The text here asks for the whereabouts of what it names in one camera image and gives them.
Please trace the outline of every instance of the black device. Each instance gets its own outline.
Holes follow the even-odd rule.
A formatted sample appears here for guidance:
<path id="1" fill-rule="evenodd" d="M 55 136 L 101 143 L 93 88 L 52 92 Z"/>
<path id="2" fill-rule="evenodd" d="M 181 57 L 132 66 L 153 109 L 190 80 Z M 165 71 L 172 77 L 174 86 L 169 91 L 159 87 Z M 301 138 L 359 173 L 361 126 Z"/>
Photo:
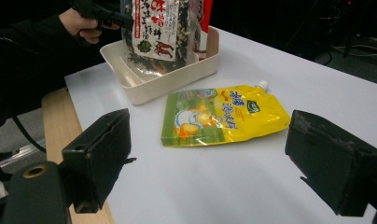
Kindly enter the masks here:
<path id="1" fill-rule="evenodd" d="M 294 110 L 285 153 L 336 215 L 362 217 L 368 203 L 377 210 L 377 148 L 322 117 Z"/>
<path id="2" fill-rule="evenodd" d="M 119 0 L 70 0 L 70 4 L 84 18 L 96 19 L 100 24 L 115 23 L 121 28 L 133 29 L 133 19 L 120 13 Z"/>
<path id="3" fill-rule="evenodd" d="M 3 223 L 71 223 L 76 213 L 96 213 L 131 153 L 128 109 L 101 116 L 62 151 L 63 162 L 41 161 L 23 167 L 0 199 Z"/>

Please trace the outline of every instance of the white cap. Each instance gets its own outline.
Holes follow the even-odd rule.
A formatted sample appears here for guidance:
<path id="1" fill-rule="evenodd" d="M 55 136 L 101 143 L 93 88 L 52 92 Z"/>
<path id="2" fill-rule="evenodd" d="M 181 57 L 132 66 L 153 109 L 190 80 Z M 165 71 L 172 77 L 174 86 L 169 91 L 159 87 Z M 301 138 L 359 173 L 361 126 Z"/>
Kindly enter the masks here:
<path id="1" fill-rule="evenodd" d="M 259 86 L 259 87 L 261 87 L 263 90 L 267 91 L 267 89 L 268 89 L 268 82 L 265 81 L 265 80 L 262 80 L 262 81 L 260 81 L 260 82 L 258 83 L 257 86 Z"/>

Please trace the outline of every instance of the food package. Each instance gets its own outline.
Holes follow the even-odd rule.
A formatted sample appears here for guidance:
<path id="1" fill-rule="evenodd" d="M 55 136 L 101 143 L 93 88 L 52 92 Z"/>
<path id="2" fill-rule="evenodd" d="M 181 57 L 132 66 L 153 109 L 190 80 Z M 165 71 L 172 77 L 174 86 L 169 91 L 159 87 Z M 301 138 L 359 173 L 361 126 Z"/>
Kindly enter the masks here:
<path id="1" fill-rule="evenodd" d="M 121 29 L 121 59 L 147 82 L 199 61 L 203 0 L 120 0 L 133 30 Z"/>
<path id="2" fill-rule="evenodd" d="M 290 116 L 268 84 L 180 91 L 167 97 L 161 141 L 165 147 L 242 142 L 288 128 Z"/>
<path id="3" fill-rule="evenodd" d="M 200 0 L 198 22 L 201 25 L 200 41 L 196 42 L 195 52 L 198 54 L 199 59 L 206 58 L 206 45 L 208 39 L 209 21 L 211 19 L 213 0 Z"/>

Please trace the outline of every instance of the green logo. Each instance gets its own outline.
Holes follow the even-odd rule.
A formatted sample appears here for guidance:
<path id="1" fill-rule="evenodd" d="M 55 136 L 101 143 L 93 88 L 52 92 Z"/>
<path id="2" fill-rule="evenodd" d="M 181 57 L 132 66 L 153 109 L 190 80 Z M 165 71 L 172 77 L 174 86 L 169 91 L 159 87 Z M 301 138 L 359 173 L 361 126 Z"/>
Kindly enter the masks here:
<path id="1" fill-rule="evenodd" d="M 249 111 L 249 114 L 257 113 L 260 111 L 260 107 L 258 107 L 256 101 L 247 101 L 247 111 Z"/>
<path id="2" fill-rule="evenodd" d="M 138 44 L 138 49 L 141 51 L 141 52 L 144 52 L 144 53 L 148 53 L 150 50 L 151 50 L 151 44 L 150 42 L 146 41 L 146 40 L 142 40 L 139 44 Z"/>

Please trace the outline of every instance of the cartoon illustration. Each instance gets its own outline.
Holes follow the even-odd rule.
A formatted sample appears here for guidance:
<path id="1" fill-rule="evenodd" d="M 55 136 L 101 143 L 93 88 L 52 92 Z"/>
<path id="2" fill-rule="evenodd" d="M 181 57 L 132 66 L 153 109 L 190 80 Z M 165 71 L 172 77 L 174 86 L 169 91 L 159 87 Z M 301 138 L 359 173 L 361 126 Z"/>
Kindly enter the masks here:
<path id="1" fill-rule="evenodd" d="M 154 51 L 158 55 L 162 54 L 162 55 L 168 55 L 170 58 L 173 57 L 172 53 L 169 51 L 169 50 L 174 51 L 174 48 L 171 45 L 157 41 L 157 45 L 155 47 L 156 48 L 154 49 Z"/>
<path id="2" fill-rule="evenodd" d="M 199 130 L 220 125 L 221 118 L 210 114 L 205 105 L 199 105 L 191 110 L 181 110 L 175 115 L 175 132 L 181 140 L 187 140 Z"/>

